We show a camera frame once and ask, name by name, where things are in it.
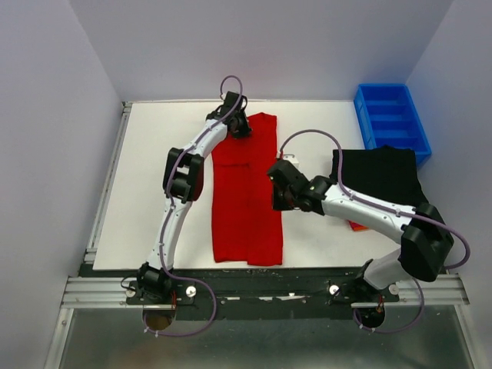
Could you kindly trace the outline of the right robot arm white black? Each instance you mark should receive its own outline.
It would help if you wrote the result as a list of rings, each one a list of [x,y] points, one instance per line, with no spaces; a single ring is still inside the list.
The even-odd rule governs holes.
[[[398,244],[397,250],[361,267],[343,290],[347,297],[371,301],[395,282],[433,282],[443,270],[454,239],[432,204],[414,208],[358,194],[324,176],[309,180],[284,159],[277,160],[267,175],[273,184],[275,211],[298,209],[354,221]]]

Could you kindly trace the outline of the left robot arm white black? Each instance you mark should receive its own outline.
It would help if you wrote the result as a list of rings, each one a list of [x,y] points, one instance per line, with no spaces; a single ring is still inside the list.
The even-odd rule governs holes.
[[[171,148],[162,187],[165,211],[157,241],[146,262],[138,269],[137,291],[155,304],[165,302],[171,294],[175,251],[192,204],[204,186],[204,162],[227,136],[245,138],[251,127],[245,114],[248,98],[229,91],[222,104],[209,113],[204,127],[183,148]]]

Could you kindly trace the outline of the red t shirt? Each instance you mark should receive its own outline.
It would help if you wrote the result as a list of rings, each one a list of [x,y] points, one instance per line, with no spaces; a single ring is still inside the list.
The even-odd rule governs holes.
[[[227,136],[212,152],[214,260],[277,266],[283,261],[283,229],[267,171],[277,154],[278,118],[262,112],[248,122],[249,136]]]

